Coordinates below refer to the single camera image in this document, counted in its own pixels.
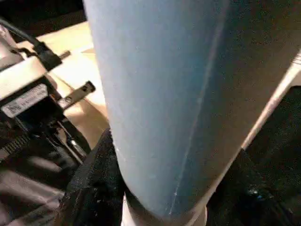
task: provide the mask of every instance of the white label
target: white label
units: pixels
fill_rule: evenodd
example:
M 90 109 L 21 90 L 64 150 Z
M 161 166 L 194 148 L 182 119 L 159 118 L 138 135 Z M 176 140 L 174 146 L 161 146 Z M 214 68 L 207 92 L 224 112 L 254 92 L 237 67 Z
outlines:
M 4 105 L 1 108 L 1 110 L 9 118 L 13 118 L 47 96 L 48 96 L 47 86 L 45 84 L 40 84 L 32 88 L 31 90 L 27 91 L 17 99 Z

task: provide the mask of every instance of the blue cylinder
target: blue cylinder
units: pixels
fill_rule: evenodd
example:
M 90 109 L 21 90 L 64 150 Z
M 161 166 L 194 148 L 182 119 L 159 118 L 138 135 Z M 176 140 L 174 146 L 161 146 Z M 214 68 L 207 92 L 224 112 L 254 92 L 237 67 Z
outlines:
M 294 3 L 265 4 L 85 1 L 119 166 L 154 217 L 206 204 L 297 53 Z

